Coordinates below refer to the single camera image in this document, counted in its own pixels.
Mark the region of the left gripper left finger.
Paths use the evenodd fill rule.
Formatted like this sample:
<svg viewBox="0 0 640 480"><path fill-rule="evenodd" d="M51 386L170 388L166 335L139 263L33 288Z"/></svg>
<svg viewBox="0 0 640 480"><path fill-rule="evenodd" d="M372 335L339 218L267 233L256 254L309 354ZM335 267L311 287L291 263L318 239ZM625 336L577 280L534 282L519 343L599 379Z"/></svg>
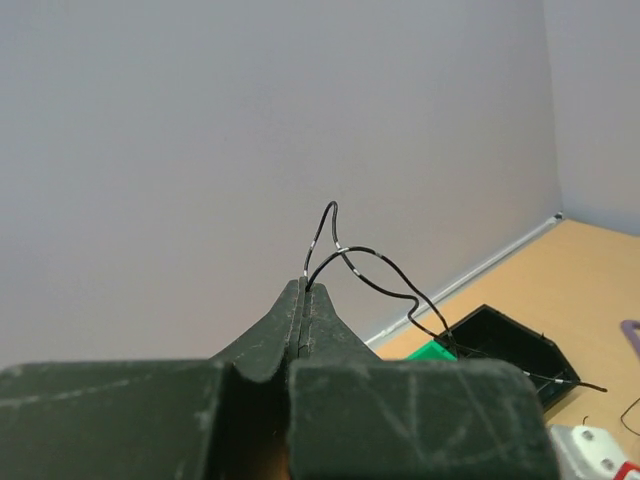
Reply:
<svg viewBox="0 0 640 480"><path fill-rule="evenodd" d="M290 281L208 359L42 362L1 372L5 479L286 479L287 370L306 284Z"/></svg>

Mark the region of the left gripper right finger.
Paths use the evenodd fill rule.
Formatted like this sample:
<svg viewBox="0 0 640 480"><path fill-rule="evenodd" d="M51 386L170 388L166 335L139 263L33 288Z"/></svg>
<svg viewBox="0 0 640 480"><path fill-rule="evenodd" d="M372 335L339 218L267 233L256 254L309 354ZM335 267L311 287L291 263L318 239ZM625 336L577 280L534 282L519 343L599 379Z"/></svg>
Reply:
<svg viewBox="0 0 640 480"><path fill-rule="evenodd" d="M289 370L295 479L554 479L528 378L497 360L339 361Z"/></svg>

